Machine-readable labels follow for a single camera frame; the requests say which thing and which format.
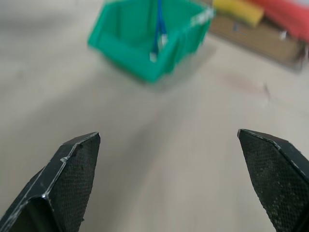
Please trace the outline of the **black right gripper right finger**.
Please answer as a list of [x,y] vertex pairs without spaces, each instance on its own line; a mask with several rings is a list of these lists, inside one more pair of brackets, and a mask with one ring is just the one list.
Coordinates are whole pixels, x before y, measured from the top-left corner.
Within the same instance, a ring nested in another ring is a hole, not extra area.
[[276,232],[309,232],[309,160],[289,141],[240,129],[251,183]]

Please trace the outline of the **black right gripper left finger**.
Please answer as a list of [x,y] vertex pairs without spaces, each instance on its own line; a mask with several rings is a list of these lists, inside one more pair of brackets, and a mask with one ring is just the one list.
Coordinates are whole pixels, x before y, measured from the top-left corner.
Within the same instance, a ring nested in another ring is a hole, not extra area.
[[6,210],[0,232],[79,232],[99,146],[99,132],[64,142]]

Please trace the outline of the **green plastic bin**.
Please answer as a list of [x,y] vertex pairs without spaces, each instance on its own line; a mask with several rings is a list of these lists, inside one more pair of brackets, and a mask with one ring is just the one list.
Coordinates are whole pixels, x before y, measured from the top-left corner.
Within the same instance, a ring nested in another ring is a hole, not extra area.
[[112,0],[93,26],[88,45],[148,83],[194,54],[215,10],[194,0]]

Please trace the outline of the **brown cardboard box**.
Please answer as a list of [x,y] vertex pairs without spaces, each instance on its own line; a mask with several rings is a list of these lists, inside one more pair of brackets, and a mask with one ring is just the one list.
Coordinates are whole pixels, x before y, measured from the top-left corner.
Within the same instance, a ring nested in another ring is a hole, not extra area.
[[309,63],[309,44],[292,37],[267,19],[252,28],[218,15],[212,21],[210,32],[296,71]]

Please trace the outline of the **red foam roll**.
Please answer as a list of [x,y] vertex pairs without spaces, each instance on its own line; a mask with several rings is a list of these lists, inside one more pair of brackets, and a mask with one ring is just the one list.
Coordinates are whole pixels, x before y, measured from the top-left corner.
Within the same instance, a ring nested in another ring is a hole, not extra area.
[[249,0],[292,36],[309,44],[309,0]]

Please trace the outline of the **yellow foam roll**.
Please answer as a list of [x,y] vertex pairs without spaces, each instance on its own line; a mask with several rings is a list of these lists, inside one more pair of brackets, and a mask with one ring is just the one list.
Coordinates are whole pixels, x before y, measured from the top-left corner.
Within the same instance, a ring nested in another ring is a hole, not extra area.
[[212,0],[212,6],[220,14],[251,27],[256,27],[264,16],[264,10],[248,0]]

